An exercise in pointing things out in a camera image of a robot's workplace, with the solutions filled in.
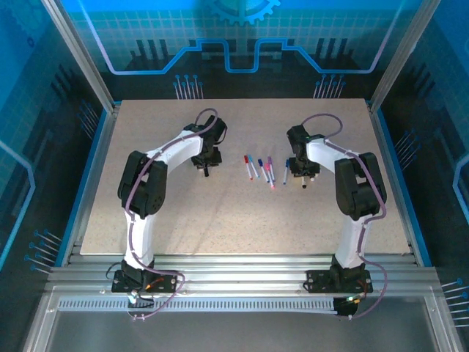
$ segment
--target black mount plate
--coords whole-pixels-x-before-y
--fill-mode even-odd
[[[145,287],[151,284],[152,287],[145,290]],[[160,275],[145,272],[144,286],[139,287],[138,282],[125,276],[122,270],[114,273],[111,292],[113,293],[130,293],[132,290],[141,290],[146,293],[173,293],[177,286],[177,275]]]
[[[303,288],[308,293],[362,293],[364,288],[361,284],[367,285],[366,292],[373,292],[373,284],[369,271],[363,271],[363,275],[359,280],[351,282],[342,282],[341,287],[338,289],[330,277],[329,270],[308,270],[306,272],[306,281],[303,283]]]

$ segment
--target table surface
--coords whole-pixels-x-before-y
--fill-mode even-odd
[[[228,125],[219,146],[223,163],[204,177],[190,161],[170,175],[158,212],[153,249],[158,254],[330,254],[340,241],[344,215],[336,204],[335,180],[322,168],[307,189],[289,174],[292,155],[286,132],[307,116],[327,112],[344,129],[331,140],[358,153],[373,152],[388,192],[388,215],[372,225],[366,251],[407,253],[409,248],[383,159],[363,99],[124,100],[81,247],[82,254],[124,254],[126,221],[117,188],[129,153],[160,147],[207,107]],[[328,117],[310,121],[310,134],[326,135],[338,124]],[[243,156],[270,155],[276,189],[248,179]]]

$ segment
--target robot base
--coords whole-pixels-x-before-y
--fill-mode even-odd
[[[145,293],[173,293],[176,286],[177,275],[160,275],[135,269],[123,260],[122,270],[114,273],[111,292],[131,293],[132,290],[138,290]]]
[[[373,285],[365,264],[342,268],[333,256],[329,270],[308,270],[303,288],[308,293],[372,293]]]

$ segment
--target gray floor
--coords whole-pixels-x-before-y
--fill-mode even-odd
[[[47,351],[437,349],[425,306],[420,301],[387,298],[375,311],[352,322],[298,313],[160,313],[145,322],[133,322],[127,313],[60,312]]]

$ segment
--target marker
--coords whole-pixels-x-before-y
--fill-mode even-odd
[[[249,163],[251,164],[252,169],[254,170],[254,174],[256,174],[256,177],[259,178],[260,176],[257,173],[256,168],[254,167],[254,160],[252,160],[251,154],[248,154],[248,159],[249,159]]]
[[[276,181],[276,177],[273,174],[273,164],[272,164],[272,158],[270,156],[267,157],[267,162],[269,163],[270,166],[270,176],[272,176],[272,183]]]
[[[264,169],[264,166],[262,164],[262,159],[257,159],[257,162],[259,163],[259,166],[261,167],[262,174],[264,174],[265,180],[267,182],[269,182],[269,177],[267,177],[267,175],[265,174],[265,169]]]
[[[267,169],[267,176],[269,177],[268,182],[270,182],[270,187],[275,188],[275,185],[273,184],[273,180],[270,180],[270,165],[268,163],[265,164],[265,168]]]
[[[247,155],[244,155],[244,162],[246,163],[246,169],[248,169],[249,180],[252,180],[251,169],[249,169],[249,159]]]
[[[290,165],[290,160],[285,161],[285,172],[284,172],[284,185],[287,184],[287,175],[288,175],[288,166]]]

